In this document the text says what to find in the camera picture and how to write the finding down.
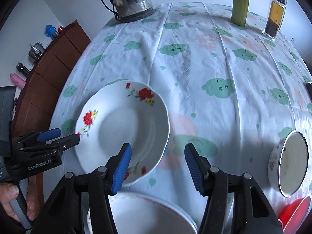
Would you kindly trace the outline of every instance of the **red flower pattern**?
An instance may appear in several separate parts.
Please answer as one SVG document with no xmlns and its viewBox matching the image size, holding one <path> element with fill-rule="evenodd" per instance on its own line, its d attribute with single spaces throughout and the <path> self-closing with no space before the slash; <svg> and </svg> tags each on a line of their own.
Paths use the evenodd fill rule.
<svg viewBox="0 0 312 234">
<path fill-rule="evenodd" d="M 145 167 L 145 165 L 142 167 L 142 169 L 141 169 L 141 174 L 142 175 L 144 175 L 146 173 L 146 167 Z"/>
<path fill-rule="evenodd" d="M 270 165 L 270 170 L 272 171 L 275 164 L 276 164 L 276 160 L 277 160 L 277 154 L 276 153 L 272 153 L 270 160 L 269 160 L 269 165 Z"/>
<path fill-rule="evenodd" d="M 128 176 L 129 176 L 129 171 L 126 172 L 126 175 L 124 177 L 124 181 L 127 179 Z"/>
<path fill-rule="evenodd" d="M 83 117 L 83 122 L 88 126 L 92 124 L 92 112 L 88 112 Z"/>
<path fill-rule="evenodd" d="M 152 91 L 147 89 L 147 88 L 143 88 L 142 90 L 140 90 L 138 92 L 138 96 L 139 96 L 140 100 L 144 100 L 147 98 L 153 98 L 154 97 L 154 95 L 152 94 Z"/>
</svg>

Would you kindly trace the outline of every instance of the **tablecloth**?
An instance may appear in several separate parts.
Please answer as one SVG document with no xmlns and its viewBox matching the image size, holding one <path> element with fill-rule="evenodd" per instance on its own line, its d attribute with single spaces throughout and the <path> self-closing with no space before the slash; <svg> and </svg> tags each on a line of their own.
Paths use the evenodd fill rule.
<svg viewBox="0 0 312 234">
<path fill-rule="evenodd" d="M 272 148 L 290 131 L 302 132 L 311 149 L 312 103 L 305 88 L 311 75 L 281 32 L 274 42 L 262 34 L 265 18 L 249 12 L 241 27 L 231 23 L 231 11 L 218 4 L 170 3 L 133 23 L 112 19 L 71 72 L 50 125 L 66 136 L 102 87 L 119 80 L 149 84 L 168 107 L 169 142 L 156 169 L 123 189 L 178 205 L 198 226 L 207 198 L 195 190 L 184 160 L 188 142 L 224 172 L 251 173 L 276 214 L 312 189 L 311 161 L 290 198 L 267 178 Z M 74 148 L 64 152 L 63 165 L 44 173 L 45 199 L 68 171 L 83 173 Z"/>
</svg>

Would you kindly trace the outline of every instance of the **human hand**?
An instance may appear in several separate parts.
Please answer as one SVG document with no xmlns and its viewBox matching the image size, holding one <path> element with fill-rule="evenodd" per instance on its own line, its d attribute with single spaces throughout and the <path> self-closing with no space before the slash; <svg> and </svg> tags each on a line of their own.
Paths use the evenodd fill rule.
<svg viewBox="0 0 312 234">
<path fill-rule="evenodd" d="M 8 216 L 20 222 L 18 216 L 15 214 L 10 205 L 10 201 L 16 199 L 19 194 L 18 187 L 11 183 L 3 182 L 0 184 L 0 202 Z M 36 176 L 28 179 L 28 189 L 26 196 L 27 216 L 30 220 L 34 220 L 39 214 L 39 200 L 37 191 Z"/>
</svg>

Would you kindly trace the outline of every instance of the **stainless steel kettle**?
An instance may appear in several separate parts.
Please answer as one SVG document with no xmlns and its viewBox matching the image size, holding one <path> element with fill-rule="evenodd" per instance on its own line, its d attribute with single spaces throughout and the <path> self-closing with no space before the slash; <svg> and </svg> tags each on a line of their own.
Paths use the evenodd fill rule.
<svg viewBox="0 0 312 234">
<path fill-rule="evenodd" d="M 107 7 L 103 0 L 101 1 L 107 9 L 114 13 L 115 18 L 123 23 L 140 20 L 154 13 L 151 0 L 110 0 L 113 10 Z"/>
</svg>

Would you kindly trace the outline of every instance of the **kettle base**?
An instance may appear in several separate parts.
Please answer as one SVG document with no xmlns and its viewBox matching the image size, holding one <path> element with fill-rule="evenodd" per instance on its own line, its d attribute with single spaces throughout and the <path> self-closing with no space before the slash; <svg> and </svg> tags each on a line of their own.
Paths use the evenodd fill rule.
<svg viewBox="0 0 312 234">
<path fill-rule="evenodd" d="M 152 15 L 154 13 L 154 9 L 153 8 L 149 8 L 145 11 L 141 11 L 139 13 L 127 16 L 127 17 L 121 17 L 120 18 L 120 22 L 122 23 L 130 23 L 130 22 L 134 22 L 143 18 L 146 18 L 150 15 Z"/>
</svg>

